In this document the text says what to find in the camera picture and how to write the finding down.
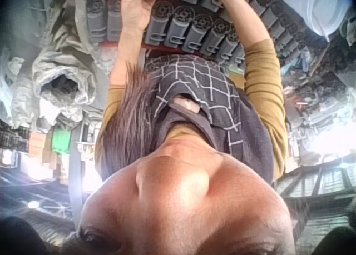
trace hair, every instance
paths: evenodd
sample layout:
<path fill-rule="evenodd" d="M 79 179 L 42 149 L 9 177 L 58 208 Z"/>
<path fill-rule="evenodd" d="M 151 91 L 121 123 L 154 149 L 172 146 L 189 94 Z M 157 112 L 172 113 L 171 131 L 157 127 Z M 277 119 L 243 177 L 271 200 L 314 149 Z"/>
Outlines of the hair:
<path fill-rule="evenodd" d="M 158 78 L 149 78 L 130 64 L 127 69 L 123 99 L 99 139 L 103 145 L 103 179 L 152 152 L 151 103 Z"/>

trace eye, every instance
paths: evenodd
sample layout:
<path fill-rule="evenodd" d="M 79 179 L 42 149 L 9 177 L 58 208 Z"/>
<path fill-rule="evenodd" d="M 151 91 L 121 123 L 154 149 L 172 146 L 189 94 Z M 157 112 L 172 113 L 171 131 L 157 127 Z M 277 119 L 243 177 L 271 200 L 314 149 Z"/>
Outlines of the eye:
<path fill-rule="evenodd" d="M 81 239 L 94 251 L 97 252 L 116 252 L 121 249 L 121 243 L 108 239 L 97 232 L 80 231 Z"/>

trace gray checkered apron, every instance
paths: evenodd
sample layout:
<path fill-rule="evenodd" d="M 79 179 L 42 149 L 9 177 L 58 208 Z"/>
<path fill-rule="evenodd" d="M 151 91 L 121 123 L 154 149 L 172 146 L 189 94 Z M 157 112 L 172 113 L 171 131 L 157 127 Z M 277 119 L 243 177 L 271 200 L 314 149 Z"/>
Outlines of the gray checkered apron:
<path fill-rule="evenodd" d="M 159 78 L 152 104 L 156 147 L 175 122 L 189 121 L 220 152 L 245 163 L 268 183 L 273 179 L 273 149 L 268 131 L 244 92 L 229 80 L 221 65 L 192 55 L 149 59 L 145 70 Z M 201 107 L 194 114 L 172 103 L 177 95 L 194 100 Z"/>

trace hand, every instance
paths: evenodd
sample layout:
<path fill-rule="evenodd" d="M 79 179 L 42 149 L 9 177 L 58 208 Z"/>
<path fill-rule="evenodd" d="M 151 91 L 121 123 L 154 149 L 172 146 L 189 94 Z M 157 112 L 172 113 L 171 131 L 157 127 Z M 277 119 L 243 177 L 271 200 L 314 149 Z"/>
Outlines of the hand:
<path fill-rule="evenodd" d="M 143 33 L 149 24 L 156 0 L 122 0 L 122 29 Z"/>

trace person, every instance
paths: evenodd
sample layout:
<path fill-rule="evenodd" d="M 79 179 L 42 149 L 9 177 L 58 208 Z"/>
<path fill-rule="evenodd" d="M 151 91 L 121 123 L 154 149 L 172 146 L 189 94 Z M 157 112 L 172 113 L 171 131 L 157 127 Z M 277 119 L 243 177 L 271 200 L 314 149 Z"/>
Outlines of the person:
<path fill-rule="evenodd" d="M 283 174 L 285 112 L 273 41 L 245 0 L 221 0 L 245 89 L 192 54 L 138 66 L 155 0 L 122 0 L 123 29 L 96 143 L 105 180 L 63 247 L 75 254 L 295 254 Z"/>

